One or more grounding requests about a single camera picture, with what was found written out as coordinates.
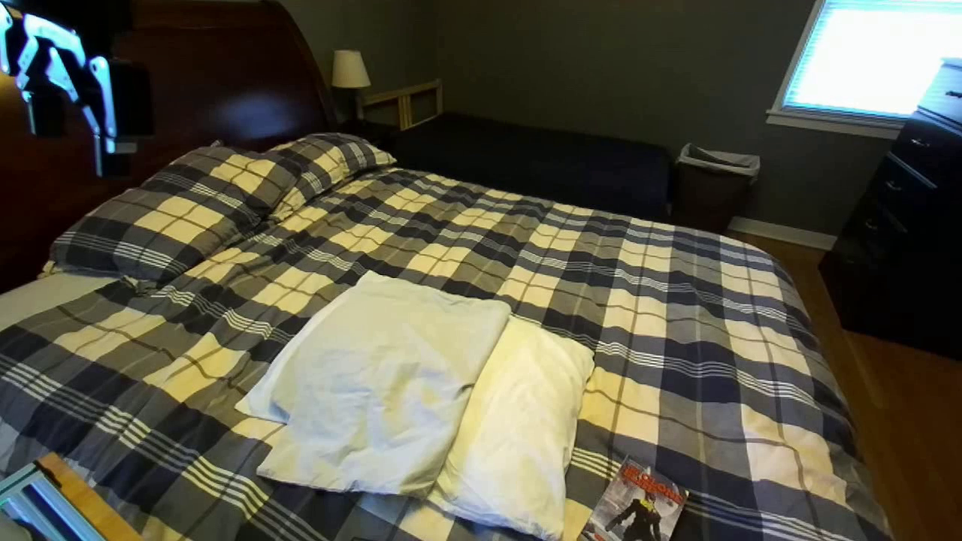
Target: magazine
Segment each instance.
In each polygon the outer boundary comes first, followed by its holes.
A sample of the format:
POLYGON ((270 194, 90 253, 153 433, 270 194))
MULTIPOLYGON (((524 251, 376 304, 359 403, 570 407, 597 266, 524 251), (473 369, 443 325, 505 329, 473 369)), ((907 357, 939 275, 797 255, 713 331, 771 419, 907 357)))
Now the magazine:
POLYGON ((685 499, 689 493, 675 482, 638 464, 624 464, 580 530, 580 541, 668 541, 685 499))

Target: wooden headboard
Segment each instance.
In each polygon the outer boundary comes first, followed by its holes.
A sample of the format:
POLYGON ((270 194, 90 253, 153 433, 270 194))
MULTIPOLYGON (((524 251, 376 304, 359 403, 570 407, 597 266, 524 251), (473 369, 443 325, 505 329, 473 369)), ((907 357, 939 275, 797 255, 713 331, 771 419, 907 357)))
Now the wooden headboard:
POLYGON ((33 281, 70 223, 189 148, 267 148, 337 126, 316 60, 276 0, 135 4, 135 31, 117 51, 152 68, 156 130, 134 175, 114 182, 94 175, 78 111, 63 137, 31 137, 25 103, 0 75, 0 291, 33 281))

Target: dresser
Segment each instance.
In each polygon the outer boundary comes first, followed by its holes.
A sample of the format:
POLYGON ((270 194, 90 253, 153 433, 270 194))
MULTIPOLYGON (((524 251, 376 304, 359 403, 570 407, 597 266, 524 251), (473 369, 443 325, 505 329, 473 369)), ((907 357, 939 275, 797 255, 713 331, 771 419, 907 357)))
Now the dresser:
POLYGON ((820 275, 845 329, 962 357, 962 60, 932 80, 820 275))

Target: wall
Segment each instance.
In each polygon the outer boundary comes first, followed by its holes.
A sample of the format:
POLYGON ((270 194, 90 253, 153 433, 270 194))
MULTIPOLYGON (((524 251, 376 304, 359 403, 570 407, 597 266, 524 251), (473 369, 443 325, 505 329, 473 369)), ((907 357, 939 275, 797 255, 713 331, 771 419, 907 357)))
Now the wall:
POLYGON ((745 217, 839 233, 888 142, 767 126, 813 0, 438 0, 446 105, 765 157, 745 217))
POLYGON ((434 0, 280 0, 298 20, 326 77, 334 49, 361 49, 379 87, 435 77, 434 0))

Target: lamp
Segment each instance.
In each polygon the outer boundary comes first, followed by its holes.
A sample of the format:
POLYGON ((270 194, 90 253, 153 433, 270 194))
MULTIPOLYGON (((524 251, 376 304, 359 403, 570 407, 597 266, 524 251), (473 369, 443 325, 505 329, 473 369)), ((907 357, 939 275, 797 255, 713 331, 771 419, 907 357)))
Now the lamp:
POLYGON ((369 87, 369 77, 366 77, 366 67, 365 67, 361 51, 352 51, 352 49, 334 51, 334 80, 330 85, 352 92, 352 100, 356 100, 352 120, 365 120, 365 105, 361 105, 359 91, 369 87))

